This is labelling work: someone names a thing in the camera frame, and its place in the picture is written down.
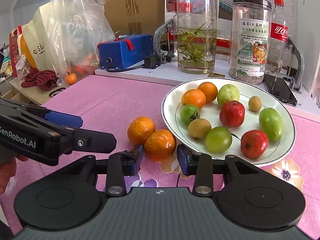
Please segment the person left hand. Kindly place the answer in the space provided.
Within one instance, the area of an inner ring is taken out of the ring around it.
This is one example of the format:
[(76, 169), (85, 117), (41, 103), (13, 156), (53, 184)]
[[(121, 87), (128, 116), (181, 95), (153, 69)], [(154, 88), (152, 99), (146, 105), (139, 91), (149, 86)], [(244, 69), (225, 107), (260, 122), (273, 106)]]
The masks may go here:
[(16, 174), (16, 160), (27, 161), (28, 158), (22, 155), (18, 155), (16, 158), (8, 164), (3, 164), (0, 167), (0, 194), (3, 194), (7, 188), (9, 180)]

